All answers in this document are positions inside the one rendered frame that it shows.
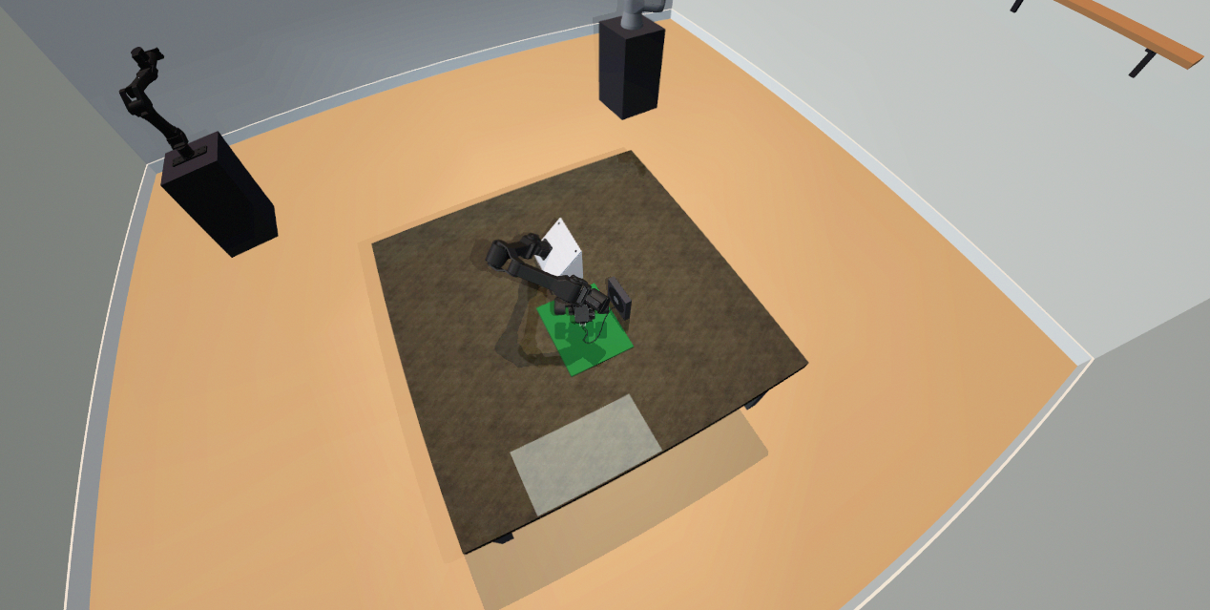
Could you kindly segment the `green circuit board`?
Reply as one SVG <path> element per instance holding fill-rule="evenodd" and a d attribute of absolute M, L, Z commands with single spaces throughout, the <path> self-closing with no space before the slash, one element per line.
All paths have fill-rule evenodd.
<path fill-rule="evenodd" d="M 544 323 L 548 334 L 551 334 L 558 352 L 561 353 L 571 376 L 594 366 L 600 366 L 604 361 L 613 358 L 616 353 L 622 353 L 634 347 L 630 339 L 626 335 L 626 330 L 620 326 L 618 320 L 615 320 L 613 310 L 611 309 L 610 311 L 610 307 L 607 317 L 606 315 L 597 313 L 595 309 L 595 320 L 584 323 L 586 330 L 583 326 L 580 326 L 574 320 L 574 315 L 569 315 L 567 307 L 565 309 L 566 315 L 554 315 L 553 307 L 554 303 L 547 303 L 537 309 L 540 318 Z"/>

